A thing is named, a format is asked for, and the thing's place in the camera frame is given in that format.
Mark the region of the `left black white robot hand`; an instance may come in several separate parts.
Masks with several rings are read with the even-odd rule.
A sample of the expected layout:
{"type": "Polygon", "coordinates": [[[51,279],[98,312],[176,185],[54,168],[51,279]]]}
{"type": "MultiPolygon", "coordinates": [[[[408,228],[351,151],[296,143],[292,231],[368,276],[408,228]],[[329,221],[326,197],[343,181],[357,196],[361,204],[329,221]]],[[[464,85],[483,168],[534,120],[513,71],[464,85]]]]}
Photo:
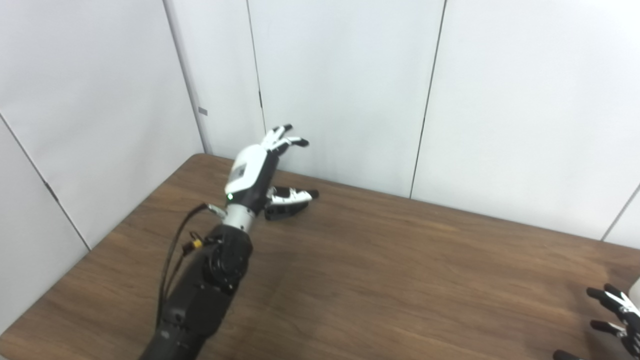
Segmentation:
{"type": "Polygon", "coordinates": [[[290,147],[304,148],[309,142],[303,137],[286,137],[291,124],[269,130],[260,143],[243,148],[231,166],[224,187],[226,207],[240,206],[258,215],[261,212],[270,221],[292,217],[318,199],[318,190],[274,186],[272,181],[278,164],[290,147]]]}

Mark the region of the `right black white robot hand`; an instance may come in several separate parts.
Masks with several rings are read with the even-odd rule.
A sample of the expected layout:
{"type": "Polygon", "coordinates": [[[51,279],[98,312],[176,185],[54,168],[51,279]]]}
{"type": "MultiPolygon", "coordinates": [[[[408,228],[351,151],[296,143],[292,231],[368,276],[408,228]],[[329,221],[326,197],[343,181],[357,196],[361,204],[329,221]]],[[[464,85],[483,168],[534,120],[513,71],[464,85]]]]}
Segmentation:
{"type": "Polygon", "coordinates": [[[592,330],[616,337],[634,360],[640,358],[640,313],[631,299],[614,285],[604,284],[603,289],[588,287],[586,294],[612,312],[622,325],[592,320],[592,330]]]}

